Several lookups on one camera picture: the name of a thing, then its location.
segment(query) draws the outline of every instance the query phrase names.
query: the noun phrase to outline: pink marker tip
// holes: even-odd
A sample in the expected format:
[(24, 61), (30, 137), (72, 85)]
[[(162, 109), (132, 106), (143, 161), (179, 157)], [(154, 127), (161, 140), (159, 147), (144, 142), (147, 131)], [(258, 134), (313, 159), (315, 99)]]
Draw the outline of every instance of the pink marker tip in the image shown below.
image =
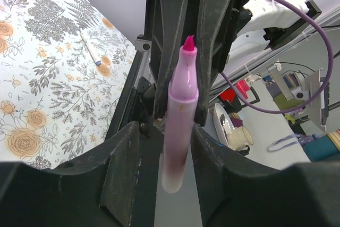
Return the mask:
[(195, 42), (193, 41), (193, 36), (188, 36), (186, 38), (185, 43), (183, 45), (183, 50), (189, 52), (195, 50)]

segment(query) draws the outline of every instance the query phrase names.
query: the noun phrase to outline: marker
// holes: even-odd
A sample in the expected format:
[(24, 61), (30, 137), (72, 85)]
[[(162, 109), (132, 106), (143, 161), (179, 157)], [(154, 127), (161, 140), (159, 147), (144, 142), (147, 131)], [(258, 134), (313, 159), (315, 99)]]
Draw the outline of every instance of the marker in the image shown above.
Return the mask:
[(169, 193), (181, 188), (184, 177), (198, 101), (196, 55), (193, 36), (188, 36), (168, 88), (161, 183)]
[(97, 51), (94, 48), (94, 45), (90, 42), (90, 40), (87, 38), (86, 34), (84, 32), (80, 33), (81, 38), (83, 39), (85, 46), (87, 50), (89, 51), (93, 61), (97, 66), (101, 65), (101, 59), (98, 57)]

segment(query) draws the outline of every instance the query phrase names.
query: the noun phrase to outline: floral tablecloth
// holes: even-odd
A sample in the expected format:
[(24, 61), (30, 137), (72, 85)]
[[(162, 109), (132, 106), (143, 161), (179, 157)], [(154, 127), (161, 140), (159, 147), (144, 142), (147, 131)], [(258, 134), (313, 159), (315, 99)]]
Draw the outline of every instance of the floral tablecloth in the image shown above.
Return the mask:
[(87, 0), (0, 0), (0, 160), (54, 168), (103, 142), (134, 55)]

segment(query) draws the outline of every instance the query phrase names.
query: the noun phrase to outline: white marker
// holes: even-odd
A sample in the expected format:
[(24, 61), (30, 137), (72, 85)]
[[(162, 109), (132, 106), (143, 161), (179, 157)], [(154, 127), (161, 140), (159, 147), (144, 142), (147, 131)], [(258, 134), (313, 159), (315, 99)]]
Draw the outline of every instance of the white marker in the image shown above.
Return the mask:
[(83, 41), (84, 41), (84, 43), (86, 45), (86, 48), (89, 51), (89, 53), (90, 53), (93, 61), (95, 62), (95, 64), (97, 66), (100, 66), (101, 65), (101, 60), (98, 57), (98, 54), (97, 54), (96, 49), (94, 48), (93, 44), (90, 42), (90, 40), (87, 38), (87, 36), (86, 36), (86, 34), (84, 32), (80, 32), (80, 36), (83, 39)]

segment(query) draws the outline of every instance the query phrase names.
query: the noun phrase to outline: cup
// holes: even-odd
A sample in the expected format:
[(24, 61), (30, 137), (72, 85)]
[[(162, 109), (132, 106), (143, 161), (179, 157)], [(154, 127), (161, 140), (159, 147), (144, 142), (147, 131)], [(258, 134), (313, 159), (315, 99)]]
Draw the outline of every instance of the cup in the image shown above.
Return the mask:
[(229, 148), (242, 151), (253, 145), (253, 140), (245, 126), (238, 127), (227, 134)]

